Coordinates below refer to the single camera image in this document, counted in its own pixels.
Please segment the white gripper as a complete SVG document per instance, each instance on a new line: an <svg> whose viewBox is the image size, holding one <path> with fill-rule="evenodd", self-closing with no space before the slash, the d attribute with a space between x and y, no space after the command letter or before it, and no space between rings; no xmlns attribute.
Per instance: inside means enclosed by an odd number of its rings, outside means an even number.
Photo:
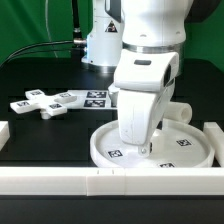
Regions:
<svg viewBox="0 0 224 224"><path fill-rule="evenodd" d="M123 49L114 73L119 89L117 108L121 140L140 145L138 154L148 157L151 139L173 95L179 71L179 54L135 53Z"/></svg>

